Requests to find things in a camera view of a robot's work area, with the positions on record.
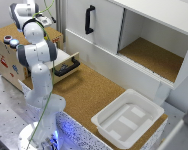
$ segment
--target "white basin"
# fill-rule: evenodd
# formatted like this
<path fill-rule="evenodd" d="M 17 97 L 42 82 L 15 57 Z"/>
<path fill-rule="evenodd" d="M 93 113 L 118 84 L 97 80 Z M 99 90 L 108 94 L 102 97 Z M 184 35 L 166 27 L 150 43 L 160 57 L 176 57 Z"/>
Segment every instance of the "white basin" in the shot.
<path fill-rule="evenodd" d="M 99 133 L 116 147 L 129 149 L 163 113 L 163 108 L 129 89 L 91 121 Z"/>

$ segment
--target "cabinet shelf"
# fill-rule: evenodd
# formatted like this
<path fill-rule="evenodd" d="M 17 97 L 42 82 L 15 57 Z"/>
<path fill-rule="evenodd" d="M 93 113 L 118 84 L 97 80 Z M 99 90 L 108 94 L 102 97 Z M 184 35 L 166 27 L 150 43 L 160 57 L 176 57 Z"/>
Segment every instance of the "cabinet shelf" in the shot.
<path fill-rule="evenodd" d="M 138 38 L 119 53 L 171 82 L 175 82 L 184 60 L 184 58 L 143 38 Z"/>

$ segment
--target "cork surface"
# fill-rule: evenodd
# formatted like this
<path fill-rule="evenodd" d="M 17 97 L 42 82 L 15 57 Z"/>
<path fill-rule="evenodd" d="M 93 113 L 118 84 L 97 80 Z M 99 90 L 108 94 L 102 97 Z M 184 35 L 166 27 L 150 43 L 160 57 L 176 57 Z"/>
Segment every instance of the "cork surface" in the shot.
<path fill-rule="evenodd" d="M 23 83 L 32 88 L 31 78 Z M 55 84 L 52 92 L 66 99 L 66 113 L 114 150 L 118 150 L 99 134 L 91 118 L 125 92 L 125 89 L 81 63 L 79 70 Z M 130 150 L 140 149 L 166 119 L 166 115 L 161 116 Z"/>
<path fill-rule="evenodd" d="M 62 36 L 62 34 L 51 27 L 45 28 L 48 33 L 50 39 L 54 39 L 58 36 Z M 28 45 L 29 42 L 25 39 L 22 32 L 18 32 L 15 24 L 8 25 L 6 27 L 0 28 L 0 41 L 4 42 L 4 36 L 11 35 L 13 39 L 18 39 L 20 44 Z"/>
<path fill-rule="evenodd" d="M 143 38 L 139 38 L 119 53 L 145 66 L 162 77 L 175 82 L 183 63 L 177 56 Z"/>

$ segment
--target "cardboard box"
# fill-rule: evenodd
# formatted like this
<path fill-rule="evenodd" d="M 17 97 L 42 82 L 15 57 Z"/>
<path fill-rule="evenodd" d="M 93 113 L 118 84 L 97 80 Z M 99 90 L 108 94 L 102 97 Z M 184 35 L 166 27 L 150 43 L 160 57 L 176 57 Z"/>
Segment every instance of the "cardboard box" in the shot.
<path fill-rule="evenodd" d="M 50 27 L 46 28 L 46 31 L 51 41 L 57 43 L 59 49 L 63 49 L 63 35 Z M 30 74 L 28 69 L 23 67 L 16 58 L 16 50 L 4 44 L 3 39 L 6 35 L 11 35 L 13 38 L 18 39 L 20 44 L 28 45 L 29 43 L 23 33 L 18 32 L 15 24 L 0 29 L 0 74 L 22 91 L 18 79 L 23 81 Z"/>

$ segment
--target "black handle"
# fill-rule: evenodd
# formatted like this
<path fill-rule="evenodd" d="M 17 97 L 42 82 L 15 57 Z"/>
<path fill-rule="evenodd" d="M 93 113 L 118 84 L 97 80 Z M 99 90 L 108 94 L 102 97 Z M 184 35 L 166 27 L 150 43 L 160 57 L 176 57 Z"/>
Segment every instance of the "black handle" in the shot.
<path fill-rule="evenodd" d="M 58 77 L 61 77 L 63 75 L 65 75 L 66 73 L 72 71 L 73 69 L 77 68 L 79 65 L 80 65 L 80 62 L 78 60 L 75 59 L 75 57 L 72 57 L 72 62 L 74 63 L 72 66 L 66 68 L 66 69 L 63 69 L 63 70 L 59 70 L 57 71 L 55 68 L 54 68 L 54 74 Z"/>
<path fill-rule="evenodd" d="M 95 7 L 90 5 L 90 8 L 86 10 L 86 24 L 85 24 L 85 31 L 86 34 L 92 33 L 94 30 L 90 28 L 90 12 L 95 10 Z"/>

